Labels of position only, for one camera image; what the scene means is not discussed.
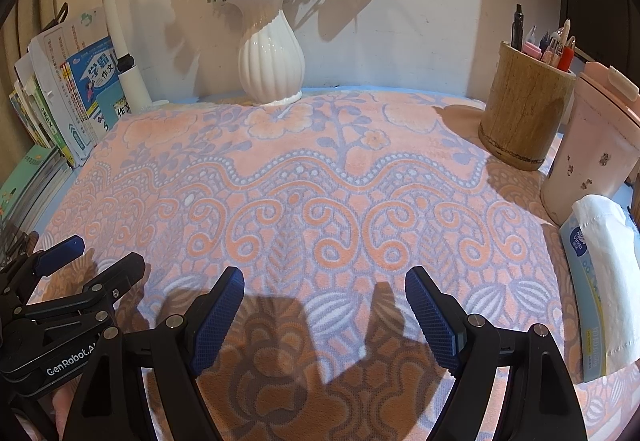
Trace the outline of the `green flat book stack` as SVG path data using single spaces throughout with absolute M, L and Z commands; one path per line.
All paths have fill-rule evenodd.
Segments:
M 72 173 L 56 148 L 32 146 L 1 187 L 1 224 L 32 231 Z

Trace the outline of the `tissue pack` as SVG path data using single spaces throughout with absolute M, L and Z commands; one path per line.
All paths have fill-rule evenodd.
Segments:
M 560 228 L 577 302 L 582 378 L 639 360 L 639 231 L 627 210 L 600 195 L 574 202 Z

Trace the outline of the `upright books row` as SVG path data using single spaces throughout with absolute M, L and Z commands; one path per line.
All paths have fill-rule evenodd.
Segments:
M 37 34 L 14 69 L 72 167 L 85 164 L 94 146 L 130 113 L 103 8 Z

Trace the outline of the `pink patterned table cloth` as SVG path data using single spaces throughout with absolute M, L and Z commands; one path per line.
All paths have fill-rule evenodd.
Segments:
M 404 280 L 426 268 L 498 327 L 543 323 L 582 369 L 543 171 L 478 141 L 467 98 L 334 92 L 288 107 L 186 105 L 120 120 L 41 236 L 87 254 L 37 289 L 73 294 L 127 253 L 148 269 L 125 331 L 189 308 L 225 268 L 245 296 L 198 384 L 228 440 L 423 440 L 452 386 Z

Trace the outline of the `white ribbed vase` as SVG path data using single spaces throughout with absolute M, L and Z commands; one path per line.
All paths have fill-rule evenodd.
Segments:
M 302 97 L 305 57 L 283 11 L 284 0 L 228 0 L 242 14 L 238 67 L 255 105 L 288 105 Z

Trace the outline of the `wooden pen holder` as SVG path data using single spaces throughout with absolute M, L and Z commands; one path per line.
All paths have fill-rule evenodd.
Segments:
M 489 152 L 523 171 L 547 158 L 576 76 L 502 42 L 478 137 Z

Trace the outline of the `pens in holder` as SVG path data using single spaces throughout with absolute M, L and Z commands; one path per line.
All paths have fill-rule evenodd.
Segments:
M 546 32 L 539 41 L 535 40 L 536 26 L 524 34 L 524 12 L 522 6 L 515 5 L 509 46 L 534 60 L 549 65 L 559 71 L 569 72 L 575 56 L 575 37 L 570 34 L 572 22 L 567 19 L 556 31 Z

